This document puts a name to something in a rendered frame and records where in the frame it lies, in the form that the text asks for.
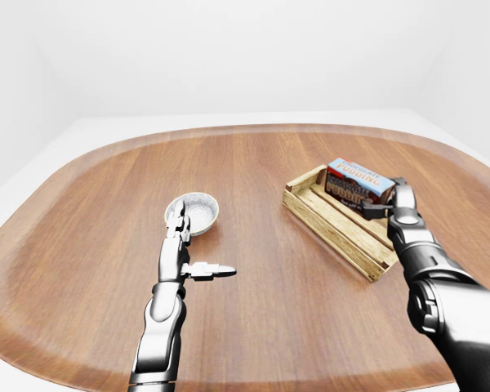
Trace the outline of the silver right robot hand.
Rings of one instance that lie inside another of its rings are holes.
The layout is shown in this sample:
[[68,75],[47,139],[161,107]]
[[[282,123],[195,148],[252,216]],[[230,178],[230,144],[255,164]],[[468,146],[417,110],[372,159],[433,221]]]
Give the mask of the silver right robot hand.
[[392,178],[394,188],[387,204],[362,201],[362,216],[366,220],[388,219],[393,228],[420,228],[424,226],[417,210],[417,201],[412,187],[402,177]]

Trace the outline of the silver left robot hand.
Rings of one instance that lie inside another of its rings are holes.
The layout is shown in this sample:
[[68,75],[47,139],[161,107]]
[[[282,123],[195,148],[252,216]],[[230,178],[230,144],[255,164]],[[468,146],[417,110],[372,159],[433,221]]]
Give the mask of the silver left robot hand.
[[158,281],[183,283],[186,278],[200,281],[235,275],[237,270],[227,265],[207,262],[189,264],[190,218],[185,211],[185,202],[180,200],[167,218],[167,234],[158,261]]

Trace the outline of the chocolate pudding box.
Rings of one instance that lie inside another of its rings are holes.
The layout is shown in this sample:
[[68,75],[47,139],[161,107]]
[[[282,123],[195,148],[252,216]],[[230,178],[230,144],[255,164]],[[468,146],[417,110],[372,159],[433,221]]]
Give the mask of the chocolate pudding box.
[[355,210],[361,210],[362,201],[385,204],[394,186],[391,179],[344,158],[327,165],[325,192]]

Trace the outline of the wooden slat tray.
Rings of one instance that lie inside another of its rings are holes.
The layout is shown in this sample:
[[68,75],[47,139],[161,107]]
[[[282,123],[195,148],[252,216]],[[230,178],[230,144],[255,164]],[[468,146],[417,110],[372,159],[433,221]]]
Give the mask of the wooden slat tray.
[[368,280],[377,281],[397,261],[386,222],[365,220],[324,191],[327,167],[289,181],[283,205]]

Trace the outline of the white speckled bowl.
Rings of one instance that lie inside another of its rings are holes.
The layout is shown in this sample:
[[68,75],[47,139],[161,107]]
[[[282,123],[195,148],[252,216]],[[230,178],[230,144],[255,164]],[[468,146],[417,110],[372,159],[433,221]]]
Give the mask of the white speckled bowl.
[[218,202],[210,194],[191,192],[175,198],[167,206],[164,213],[165,222],[167,222],[169,214],[174,211],[179,201],[183,201],[185,204],[185,214],[190,218],[190,233],[192,236],[199,236],[207,232],[218,217]]

